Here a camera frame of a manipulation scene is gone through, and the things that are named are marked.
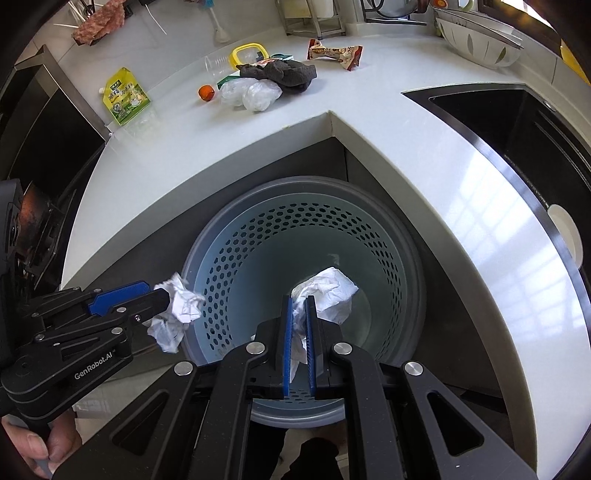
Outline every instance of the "person's leg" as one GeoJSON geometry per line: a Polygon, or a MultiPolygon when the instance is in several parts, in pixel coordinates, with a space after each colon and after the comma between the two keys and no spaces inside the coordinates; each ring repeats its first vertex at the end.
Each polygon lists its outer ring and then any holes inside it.
{"type": "Polygon", "coordinates": [[[248,429],[242,480],[269,480],[283,450],[287,430],[254,421],[248,429]]]}
{"type": "Polygon", "coordinates": [[[334,443],[324,438],[310,439],[302,443],[300,456],[281,480],[343,480],[336,461],[338,454],[334,443]]]}

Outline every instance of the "trash can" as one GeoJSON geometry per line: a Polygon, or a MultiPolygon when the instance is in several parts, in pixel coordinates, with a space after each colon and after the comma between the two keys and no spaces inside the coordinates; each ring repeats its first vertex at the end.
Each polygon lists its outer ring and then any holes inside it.
{"type": "MultiPolygon", "coordinates": [[[[189,287],[206,298],[203,318],[183,340],[187,356],[198,365],[221,360],[250,341],[259,323],[280,315],[283,295],[328,267],[359,287],[342,325],[345,340],[383,363],[409,360],[425,312],[416,247],[376,199],[324,177],[263,184],[207,224],[183,267],[189,287]]],[[[252,419],[282,428],[344,419],[343,400],[310,398],[307,379],[300,365],[289,398],[255,400],[252,419]]]]}

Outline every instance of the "human hand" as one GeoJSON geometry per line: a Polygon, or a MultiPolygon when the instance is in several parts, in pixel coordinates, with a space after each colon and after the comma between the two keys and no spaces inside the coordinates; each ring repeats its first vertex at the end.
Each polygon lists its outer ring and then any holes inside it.
{"type": "Polygon", "coordinates": [[[82,445],[82,438],[76,431],[73,410],[67,410],[51,422],[47,444],[36,433],[12,425],[7,417],[2,418],[2,426],[27,465],[41,478],[48,476],[37,465],[37,460],[49,460],[48,467],[53,473],[82,445]]]}

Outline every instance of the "yellow-green pouch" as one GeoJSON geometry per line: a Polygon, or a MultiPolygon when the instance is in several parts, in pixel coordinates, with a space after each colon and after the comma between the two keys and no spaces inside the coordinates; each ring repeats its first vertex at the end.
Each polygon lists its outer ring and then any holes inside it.
{"type": "Polygon", "coordinates": [[[105,85],[103,103],[119,125],[125,125],[150,103],[134,74],[122,68],[105,85]]]}

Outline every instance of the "black rag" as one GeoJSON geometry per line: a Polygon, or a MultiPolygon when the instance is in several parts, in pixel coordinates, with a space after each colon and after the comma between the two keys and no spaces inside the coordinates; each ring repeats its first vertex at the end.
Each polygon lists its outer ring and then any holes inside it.
{"type": "Polygon", "coordinates": [[[316,67],[295,60],[274,60],[264,67],[260,65],[238,65],[240,77],[257,80],[272,80],[281,90],[288,93],[305,92],[316,78],[316,67]]]}

